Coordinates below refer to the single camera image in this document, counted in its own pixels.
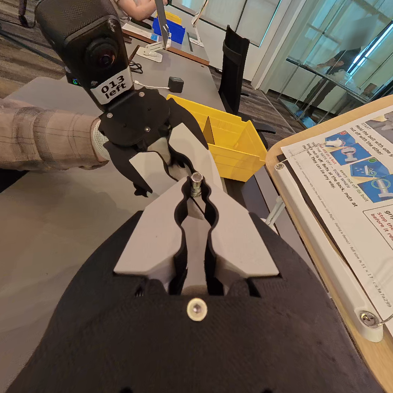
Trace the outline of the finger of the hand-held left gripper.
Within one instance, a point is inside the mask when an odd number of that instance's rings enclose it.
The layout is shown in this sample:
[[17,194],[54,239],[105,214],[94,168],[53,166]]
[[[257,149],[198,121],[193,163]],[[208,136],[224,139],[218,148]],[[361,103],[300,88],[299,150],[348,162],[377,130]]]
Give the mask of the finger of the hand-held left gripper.
[[158,197],[184,177],[184,168],[168,166],[156,151],[140,152],[129,160],[135,171],[135,195]]
[[208,148],[183,124],[174,127],[169,137],[169,146],[180,157],[191,173],[199,172],[208,181],[223,190],[213,156]]

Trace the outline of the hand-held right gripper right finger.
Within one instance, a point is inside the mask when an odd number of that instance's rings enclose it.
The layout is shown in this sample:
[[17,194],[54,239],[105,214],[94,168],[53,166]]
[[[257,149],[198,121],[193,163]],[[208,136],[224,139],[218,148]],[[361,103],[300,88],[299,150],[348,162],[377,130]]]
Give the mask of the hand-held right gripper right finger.
[[204,256],[209,295],[224,295],[224,287],[241,279],[279,275],[262,238],[261,219],[207,181],[203,181],[203,201],[210,225]]

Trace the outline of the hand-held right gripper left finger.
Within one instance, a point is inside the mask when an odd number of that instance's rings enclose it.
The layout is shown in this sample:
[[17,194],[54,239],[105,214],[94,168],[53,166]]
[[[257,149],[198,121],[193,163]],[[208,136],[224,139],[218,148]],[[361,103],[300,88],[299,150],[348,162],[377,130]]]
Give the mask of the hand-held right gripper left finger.
[[142,212],[115,268],[119,275],[143,276],[181,292],[187,276],[182,223],[188,216],[188,177],[176,182]]

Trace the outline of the steel bolt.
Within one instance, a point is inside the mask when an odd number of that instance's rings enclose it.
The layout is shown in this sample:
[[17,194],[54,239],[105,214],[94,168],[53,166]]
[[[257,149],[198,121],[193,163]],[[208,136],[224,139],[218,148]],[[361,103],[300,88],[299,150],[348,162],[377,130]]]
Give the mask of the steel bolt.
[[204,180],[203,175],[200,172],[194,172],[190,176],[190,184],[191,184],[191,198],[200,197],[202,194],[202,182]]

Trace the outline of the person's left forearm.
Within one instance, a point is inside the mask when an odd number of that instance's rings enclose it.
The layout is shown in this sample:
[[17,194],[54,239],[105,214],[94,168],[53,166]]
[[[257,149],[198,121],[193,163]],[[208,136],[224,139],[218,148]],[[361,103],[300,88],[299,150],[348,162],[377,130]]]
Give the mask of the person's left forearm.
[[17,171],[96,169],[91,126],[97,117],[1,99],[0,168]]

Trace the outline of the person's left hand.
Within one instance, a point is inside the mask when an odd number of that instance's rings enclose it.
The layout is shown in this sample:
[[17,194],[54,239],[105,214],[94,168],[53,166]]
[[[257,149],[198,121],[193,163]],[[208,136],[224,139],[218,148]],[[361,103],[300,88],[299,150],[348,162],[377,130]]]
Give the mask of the person's left hand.
[[91,145],[99,162],[110,161],[110,155],[104,147],[104,144],[108,142],[108,138],[99,131],[100,123],[101,120],[97,118],[91,126]]

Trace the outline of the black office chair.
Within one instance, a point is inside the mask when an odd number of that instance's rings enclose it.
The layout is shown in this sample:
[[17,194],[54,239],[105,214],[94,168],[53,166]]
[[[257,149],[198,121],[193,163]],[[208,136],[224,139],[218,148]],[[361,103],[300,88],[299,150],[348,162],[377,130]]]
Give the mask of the black office chair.
[[230,25],[223,41],[223,64],[219,96],[227,113],[239,116],[244,122],[251,121],[257,132],[275,134],[273,127],[258,123],[250,116],[239,112],[243,88],[243,74],[250,41],[239,36]]

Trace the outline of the white stand ledge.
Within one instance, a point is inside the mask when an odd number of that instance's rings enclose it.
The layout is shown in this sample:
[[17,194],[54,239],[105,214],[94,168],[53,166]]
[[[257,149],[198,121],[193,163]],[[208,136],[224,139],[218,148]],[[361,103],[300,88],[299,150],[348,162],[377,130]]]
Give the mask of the white stand ledge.
[[313,216],[289,170],[285,166],[281,170],[275,169],[274,174],[278,176],[277,184],[282,187],[280,195],[287,209],[292,211],[292,218],[299,222],[297,224],[298,231],[303,231],[302,238],[307,238],[311,242],[312,249],[316,254],[312,259],[314,262],[319,260],[322,264],[350,320],[366,340],[382,341],[384,337],[383,326],[376,329],[369,328],[361,322],[359,317],[361,311],[368,311],[377,316],[376,309],[347,263],[335,250],[317,219]]

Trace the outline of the blue plastic bin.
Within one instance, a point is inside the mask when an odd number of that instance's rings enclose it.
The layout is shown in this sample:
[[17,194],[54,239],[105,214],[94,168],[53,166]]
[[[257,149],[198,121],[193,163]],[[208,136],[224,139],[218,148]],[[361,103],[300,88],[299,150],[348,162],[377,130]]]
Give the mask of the blue plastic bin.
[[[167,20],[167,26],[169,28],[169,32],[171,33],[171,40],[175,43],[182,45],[185,35],[185,28],[182,25],[174,23],[170,20]],[[152,28],[155,35],[161,36],[160,23],[158,17],[154,18]]]

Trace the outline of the printed instruction sheet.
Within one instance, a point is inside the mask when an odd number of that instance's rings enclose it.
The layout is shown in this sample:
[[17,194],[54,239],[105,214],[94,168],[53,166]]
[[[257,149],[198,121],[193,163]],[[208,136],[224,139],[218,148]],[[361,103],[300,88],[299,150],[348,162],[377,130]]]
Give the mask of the printed instruction sheet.
[[282,147],[306,195],[381,320],[393,308],[392,106]]

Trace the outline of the wooden document stand board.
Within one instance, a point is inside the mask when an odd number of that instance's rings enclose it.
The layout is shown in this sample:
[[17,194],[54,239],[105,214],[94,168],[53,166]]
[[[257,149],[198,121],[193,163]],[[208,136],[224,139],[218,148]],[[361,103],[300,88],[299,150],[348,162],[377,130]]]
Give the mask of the wooden document stand board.
[[299,191],[299,189],[297,188],[297,185],[284,185],[284,182],[280,179],[275,166],[279,162],[277,156],[282,154],[282,147],[299,142],[303,143],[306,139],[321,135],[322,133],[330,131],[331,129],[335,129],[351,121],[355,121],[359,119],[361,115],[369,115],[378,110],[383,110],[391,105],[392,96],[383,97],[376,101],[365,104],[343,115],[337,116],[322,124],[277,142],[270,148],[266,157],[267,172],[272,180],[272,183],[274,183],[277,189],[277,193],[280,195],[283,203],[285,204],[287,214],[296,228],[304,248],[307,250],[307,253],[322,281],[322,284],[324,284],[328,295],[331,296],[331,302],[336,307],[342,319],[342,323],[347,329],[349,337],[352,339],[356,350],[359,352],[366,366],[372,372],[385,392],[392,392],[392,336],[389,333],[386,333],[382,341],[376,343],[368,341],[361,335],[358,327],[351,320],[351,316],[348,313],[349,309],[345,304],[343,304],[341,300],[342,297],[337,291],[337,285],[332,282],[330,273],[326,271],[323,265],[322,254],[319,253],[316,248],[319,243],[317,243],[316,239],[312,239],[312,235],[318,235],[322,238],[323,241],[327,242],[327,251],[332,252],[334,254],[333,256],[338,258],[340,265],[342,266],[343,260],[338,250],[333,245],[333,243],[331,243],[326,232],[320,226],[319,222],[305,203],[302,196],[300,196],[300,199],[306,209],[305,212],[310,214],[311,217],[306,218],[304,215],[301,215],[295,211],[295,204],[290,200],[290,191]]

